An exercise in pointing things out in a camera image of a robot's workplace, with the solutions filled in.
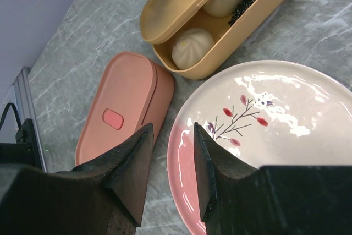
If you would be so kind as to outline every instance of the marble surface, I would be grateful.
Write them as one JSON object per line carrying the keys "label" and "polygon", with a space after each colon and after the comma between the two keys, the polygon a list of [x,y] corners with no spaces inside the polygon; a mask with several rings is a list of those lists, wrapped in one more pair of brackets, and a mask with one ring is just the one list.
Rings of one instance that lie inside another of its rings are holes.
{"label": "marble surface", "polygon": [[[50,172],[74,167],[75,147],[109,60],[133,51],[160,63],[143,42],[139,16],[147,0],[75,0],[29,79]],[[285,0],[261,32],[219,68],[263,59],[298,62],[352,88],[351,0]],[[153,153],[138,234],[189,234],[171,196],[167,142],[186,99],[204,82],[175,75],[175,94]]]}

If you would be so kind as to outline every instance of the pink plate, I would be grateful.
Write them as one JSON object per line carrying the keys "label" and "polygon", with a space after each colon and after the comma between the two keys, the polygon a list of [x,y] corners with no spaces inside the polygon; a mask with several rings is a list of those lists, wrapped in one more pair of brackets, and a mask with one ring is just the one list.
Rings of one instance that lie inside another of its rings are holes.
{"label": "pink plate", "polygon": [[169,138],[171,192],[194,235],[206,234],[197,197],[194,122],[256,168],[352,165],[352,93],[343,85],[289,62],[257,61],[224,70],[190,96]]}

